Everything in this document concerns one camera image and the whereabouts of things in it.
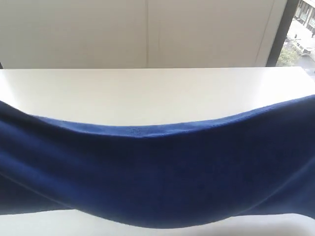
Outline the dark window frame post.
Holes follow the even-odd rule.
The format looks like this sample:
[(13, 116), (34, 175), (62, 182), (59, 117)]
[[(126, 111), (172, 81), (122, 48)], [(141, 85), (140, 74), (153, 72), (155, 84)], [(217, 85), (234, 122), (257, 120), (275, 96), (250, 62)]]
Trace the dark window frame post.
[(287, 0), (278, 30), (266, 62), (266, 67), (274, 67), (280, 56), (286, 35), (291, 25), (299, 0)]

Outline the blue microfibre towel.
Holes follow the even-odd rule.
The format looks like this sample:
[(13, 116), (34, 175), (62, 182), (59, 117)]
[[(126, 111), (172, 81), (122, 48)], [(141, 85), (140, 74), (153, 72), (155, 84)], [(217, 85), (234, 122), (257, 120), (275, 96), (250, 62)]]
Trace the blue microfibre towel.
[(0, 105), (0, 212), (76, 209), (157, 229), (315, 215), (315, 98), (148, 126), (75, 123)]

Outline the white van outside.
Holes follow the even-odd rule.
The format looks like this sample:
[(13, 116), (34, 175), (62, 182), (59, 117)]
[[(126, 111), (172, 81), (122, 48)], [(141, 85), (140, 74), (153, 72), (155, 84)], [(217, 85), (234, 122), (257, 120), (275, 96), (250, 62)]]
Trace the white van outside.
[(315, 51), (313, 47), (310, 47), (308, 44), (305, 44), (302, 41), (295, 41), (294, 46), (302, 56), (309, 56)]

